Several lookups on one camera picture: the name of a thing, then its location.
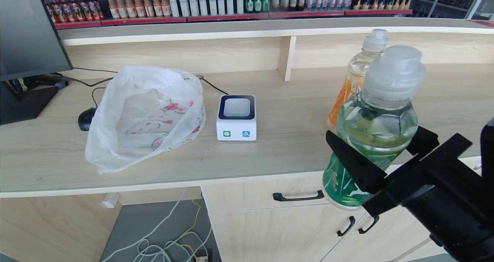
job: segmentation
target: robotic arm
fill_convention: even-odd
[[[494,118],[480,134],[482,176],[458,157],[471,142],[455,134],[439,145],[437,134],[418,127],[406,150],[414,157],[387,175],[337,135],[326,141],[377,217],[398,205],[429,230],[430,238],[460,262],[494,261]]]

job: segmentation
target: computer mouse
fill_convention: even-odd
[[[96,108],[87,109],[79,115],[77,123],[79,123],[79,129],[81,131],[89,131],[91,126],[91,121],[96,112]]]

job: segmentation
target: white plastic bag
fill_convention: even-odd
[[[203,86],[181,69],[126,66],[106,87],[86,144],[88,162],[118,172],[197,137]]]

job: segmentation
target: black handle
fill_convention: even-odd
[[[346,232],[348,232],[348,230],[350,230],[352,226],[355,224],[355,218],[353,216],[350,216],[348,219],[350,220],[350,225],[348,225],[348,227],[342,233],[340,230],[338,230],[337,231],[338,237],[342,237],[343,235],[345,235]]]
[[[379,216],[375,216],[374,221],[372,222],[372,225],[370,225],[369,228],[367,228],[366,230],[359,228],[359,234],[366,234],[378,221],[379,221]]]
[[[303,201],[303,200],[314,200],[324,198],[323,191],[318,190],[317,195],[313,197],[301,197],[301,198],[286,198],[282,193],[273,193],[273,199],[276,201]]]

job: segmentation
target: counter top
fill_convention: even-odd
[[[494,28],[459,19],[437,18],[318,18],[233,22],[177,23],[59,30],[65,46],[290,35],[388,32],[494,34]]]
[[[456,132],[474,145],[494,114],[494,65],[427,65],[427,77],[413,100],[420,124],[443,142]],[[0,126],[0,197],[30,197],[192,186],[225,178],[321,172],[330,158],[326,116],[341,88],[345,68],[297,69],[284,82],[277,71],[207,74],[232,94],[257,99],[258,139],[217,141],[215,116],[221,93],[204,84],[208,121],[198,138],[111,174],[98,174],[85,160],[87,132],[77,117],[90,107],[92,88],[71,83],[35,120]],[[102,90],[95,91],[97,100]],[[403,154],[396,163],[409,156]]]

